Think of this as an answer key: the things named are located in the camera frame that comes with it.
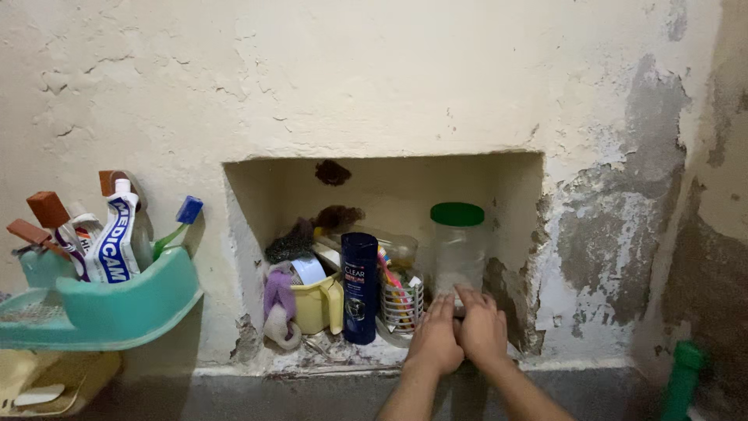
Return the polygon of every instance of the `plastic jar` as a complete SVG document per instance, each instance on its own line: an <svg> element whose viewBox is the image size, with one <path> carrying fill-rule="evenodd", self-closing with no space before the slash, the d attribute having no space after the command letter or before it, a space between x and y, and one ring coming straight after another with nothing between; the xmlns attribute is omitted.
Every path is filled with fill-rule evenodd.
<svg viewBox="0 0 748 421"><path fill-rule="evenodd" d="M483 287L485 230L483 209L461 202L431 208L434 221L434 294L454 292L455 284ZM456 306L462 306L459 298Z"/></svg>

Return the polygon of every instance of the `teal plastic holder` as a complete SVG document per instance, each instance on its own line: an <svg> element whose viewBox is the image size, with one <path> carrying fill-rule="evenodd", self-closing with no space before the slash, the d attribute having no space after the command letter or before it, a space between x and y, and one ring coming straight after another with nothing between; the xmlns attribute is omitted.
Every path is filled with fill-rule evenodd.
<svg viewBox="0 0 748 421"><path fill-rule="evenodd" d="M20 263L29 289L0 303L3 349L134 348L176 326L203 296L181 247L117 284L77 281L73 265L51 252L27 252Z"/></svg>

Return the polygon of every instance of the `green lid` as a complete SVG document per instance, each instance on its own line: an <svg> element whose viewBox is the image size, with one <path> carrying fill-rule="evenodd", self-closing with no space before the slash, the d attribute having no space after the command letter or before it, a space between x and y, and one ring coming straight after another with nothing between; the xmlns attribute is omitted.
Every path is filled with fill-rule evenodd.
<svg viewBox="0 0 748 421"><path fill-rule="evenodd" d="M675 346L675 363L680 366L701 369L706 363L706 356L691 341L678 341Z"/></svg>
<svg viewBox="0 0 748 421"><path fill-rule="evenodd" d="M461 202L444 202L431 208L432 221L449 226L475 226L483 223L485 214L480 206Z"/></svg>

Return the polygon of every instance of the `human hand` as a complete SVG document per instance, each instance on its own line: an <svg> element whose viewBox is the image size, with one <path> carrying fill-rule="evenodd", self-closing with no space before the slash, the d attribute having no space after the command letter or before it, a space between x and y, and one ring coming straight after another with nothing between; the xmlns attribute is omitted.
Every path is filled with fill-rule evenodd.
<svg viewBox="0 0 748 421"><path fill-rule="evenodd" d="M456 325L456 337L465 356L479 369L506 360L506 314L496 308L496 301L466 285L455 285L465 319Z"/></svg>
<svg viewBox="0 0 748 421"><path fill-rule="evenodd" d="M439 295L416 326L403 370L415 367L439 375L457 370L465 353L457 345L453 327L455 295Z"/></svg>

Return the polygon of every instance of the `yellow plastic mug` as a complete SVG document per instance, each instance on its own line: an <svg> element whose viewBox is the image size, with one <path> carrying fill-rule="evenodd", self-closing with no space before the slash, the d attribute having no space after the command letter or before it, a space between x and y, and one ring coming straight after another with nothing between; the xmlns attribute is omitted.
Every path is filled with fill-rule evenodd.
<svg viewBox="0 0 748 421"><path fill-rule="evenodd" d="M340 272L311 285L291 285L296 297L294 321L304 335L319 333L327 326L333 335L343 331L343 287Z"/></svg>

